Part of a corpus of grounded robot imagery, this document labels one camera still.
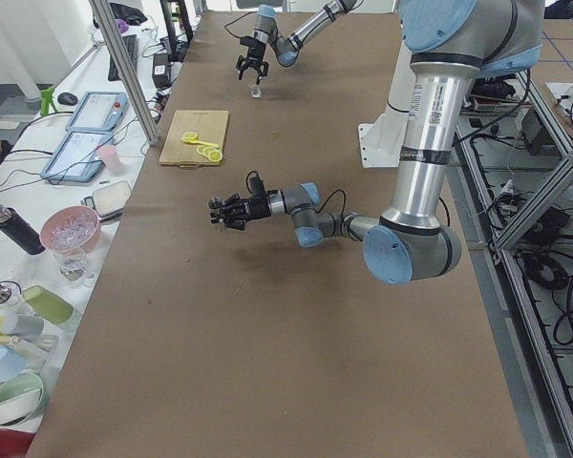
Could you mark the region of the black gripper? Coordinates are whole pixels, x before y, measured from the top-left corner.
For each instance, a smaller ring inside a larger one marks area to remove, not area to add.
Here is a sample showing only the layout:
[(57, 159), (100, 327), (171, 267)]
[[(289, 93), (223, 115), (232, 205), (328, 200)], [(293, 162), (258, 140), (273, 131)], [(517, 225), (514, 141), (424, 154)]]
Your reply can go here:
[(251, 194), (248, 198), (242, 198), (239, 193), (228, 198), (217, 198), (217, 208), (220, 211), (232, 211), (234, 209), (234, 219), (222, 216), (211, 217), (211, 222), (217, 226), (219, 231), (228, 229), (244, 231), (249, 221), (270, 217), (267, 192)]
[(265, 43), (252, 36), (241, 38), (241, 44), (247, 48), (246, 56), (240, 55), (236, 63), (238, 79), (242, 80), (246, 67), (257, 67), (256, 84), (260, 85), (268, 75), (269, 64), (264, 61)]

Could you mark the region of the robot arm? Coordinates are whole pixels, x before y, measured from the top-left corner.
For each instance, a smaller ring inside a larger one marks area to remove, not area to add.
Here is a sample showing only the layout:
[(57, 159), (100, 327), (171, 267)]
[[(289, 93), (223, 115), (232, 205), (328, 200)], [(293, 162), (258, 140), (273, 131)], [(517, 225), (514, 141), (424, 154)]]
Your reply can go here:
[(252, 33), (239, 38), (239, 43), (247, 48), (247, 52), (246, 55), (240, 55), (236, 62), (238, 79), (242, 80), (248, 70), (256, 73), (257, 85), (267, 77), (269, 69), (269, 64), (265, 60), (267, 47), (273, 50), (281, 67), (293, 66), (300, 50), (308, 41), (339, 17), (356, 10), (361, 4), (362, 1), (328, 1), (321, 10), (288, 35), (280, 32), (276, 11), (271, 6), (262, 4), (258, 8)]
[(439, 277), (454, 269), (461, 248), (436, 216), (445, 169), (465, 95), (476, 80), (532, 68), (541, 53), (540, 1), (399, 1), (402, 42), (414, 83), (399, 152), (393, 202), (376, 219), (322, 212), (315, 185), (267, 190), (257, 173), (249, 195), (212, 199), (213, 223), (242, 230), (255, 219), (291, 217), (303, 247), (342, 236), (363, 244), (370, 272), (386, 283)]

